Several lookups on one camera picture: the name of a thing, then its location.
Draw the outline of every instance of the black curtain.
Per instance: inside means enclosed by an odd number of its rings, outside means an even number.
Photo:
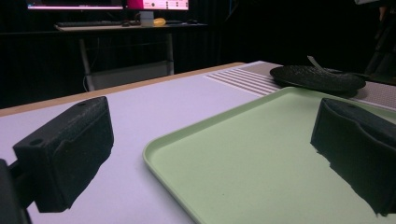
[[[207,32],[174,35],[176,73],[233,62],[309,64],[306,55],[325,67],[362,72],[375,49],[378,8],[358,6],[353,0],[191,0],[190,6],[187,12],[155,12],[168,20],[210,25]],[[127,16],[132,19],[134,14],[128,11]],[[24,0],[0,1],[0,32],[55,31],[57,21],[122,20],[124,16],[104,11],[28,11]],[[92,71],[157,60],[164,55],[163,46],[139,43],[162,38],[88,38]],[[121,47],[108,48],[113,45]],[[0,54],[0,108],[85,91],[76,39],[1,40]]]
[[[224,26],[221,59],[309,64],[312,55],[323,66],[363,72],[378,18],[377,7],[353,0],[239,1]]]
[[[228,0],[191,0],[191,10],[156,11],[168,20],[197,20],[216,25],[228,14]],[[136,12],[128,11],[133,19]],[[0,1],[0,32],[56,31],[58,21],[123,20],[122,12],[29,11],[24,0]],[[151,63],[165,55],[161,35],[87,38],[92,71]],[[216,31],[174,35],[175,72],[216,65]],[[19,39],[0,41],[0,108],[28,104],[84,92],[84,68],[77,39]]]

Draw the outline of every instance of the computer monitor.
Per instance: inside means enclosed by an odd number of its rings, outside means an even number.
[[[133,10],[189,10],[189,0],[126,0]]]
[[[28,9],[37,10],[121,10],[122,0],[26,0]]]

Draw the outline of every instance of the yellow object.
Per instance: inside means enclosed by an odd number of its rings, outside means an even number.
[[[154,20],[154,26],[163,26],[166,24],[166,20],[164,18],[157,18]]]

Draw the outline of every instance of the plate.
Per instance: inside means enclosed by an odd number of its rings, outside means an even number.
[[[285,65],[270,71],[275,81],[313,91],[345,92],[363,88],[366,82],[361,77],[351,74],[336,74],[337,70],[326,69],[330,75],[314,66]]]

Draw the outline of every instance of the tray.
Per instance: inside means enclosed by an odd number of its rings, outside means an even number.
[[[157,138],[148,168],[198,223],[396,223],[371,207],[310,145],[321,98],[288,87]]]

